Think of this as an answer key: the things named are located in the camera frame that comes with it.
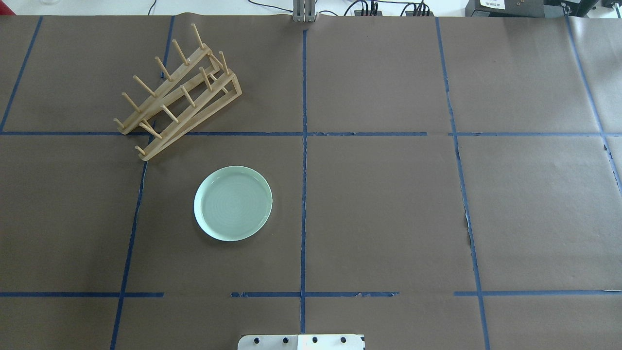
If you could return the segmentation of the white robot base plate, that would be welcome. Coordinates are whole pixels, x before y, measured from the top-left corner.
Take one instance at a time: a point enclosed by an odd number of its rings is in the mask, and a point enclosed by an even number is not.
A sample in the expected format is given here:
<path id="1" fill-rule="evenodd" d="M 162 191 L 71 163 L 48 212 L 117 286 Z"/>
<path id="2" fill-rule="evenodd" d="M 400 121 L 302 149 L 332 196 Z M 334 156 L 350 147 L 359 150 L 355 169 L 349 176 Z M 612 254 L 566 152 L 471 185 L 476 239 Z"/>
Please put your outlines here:
<path id="1" fill-rule="evenodd" d="M 238 350 L 364 350 L 359 334 L 265 334 L 242 336 Z"/>

